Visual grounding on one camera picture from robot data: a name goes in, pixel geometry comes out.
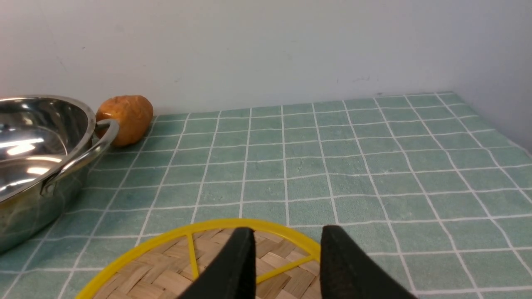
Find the woven bamboo mat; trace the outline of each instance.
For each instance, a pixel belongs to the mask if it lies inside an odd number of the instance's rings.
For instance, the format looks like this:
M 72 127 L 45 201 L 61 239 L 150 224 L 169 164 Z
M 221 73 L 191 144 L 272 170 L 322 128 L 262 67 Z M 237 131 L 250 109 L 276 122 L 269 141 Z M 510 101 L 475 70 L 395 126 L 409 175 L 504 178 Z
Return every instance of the woven bamboo mat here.
M 233 229 L 192 234 L 201 274 L 220 252 Z M 264 231 L 255 231 L 257 277 L 309 258 L 294 243 Z M 194 280 L 186 236 L 173 239 L 129 262 L 94 296 L 95 299 L 176 298 Z M 257 284 L 256 299 L 318 299 L 319 263 L 310 260 Z

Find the metal bowl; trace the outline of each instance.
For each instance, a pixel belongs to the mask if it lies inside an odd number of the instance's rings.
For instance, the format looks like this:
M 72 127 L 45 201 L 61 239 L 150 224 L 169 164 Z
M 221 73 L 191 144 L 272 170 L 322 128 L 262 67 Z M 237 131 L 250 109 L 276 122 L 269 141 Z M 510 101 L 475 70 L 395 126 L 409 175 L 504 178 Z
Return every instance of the metal bowl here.
M 106 129 L 93 146 L 95 130 Z M 56 219 L 118 133 L 75 99 L 0 99 L 0 253 Z

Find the orange potato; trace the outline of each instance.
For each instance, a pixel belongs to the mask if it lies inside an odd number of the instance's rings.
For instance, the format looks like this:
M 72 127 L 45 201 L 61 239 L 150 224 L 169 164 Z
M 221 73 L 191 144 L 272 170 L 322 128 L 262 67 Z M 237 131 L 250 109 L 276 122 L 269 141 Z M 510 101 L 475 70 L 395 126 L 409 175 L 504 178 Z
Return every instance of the orange potato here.
M 137 143 L 144 136 L 153 118 L 153 106 L 140 95 L 116 96 L 103 102 L 96 112 L 96 121 L 109 118 L 115 119 L 120 125 L 112 145 L 128 146 Z M 104 133 L 105 130 L 101 130 L 96 134 L 101 138 Z

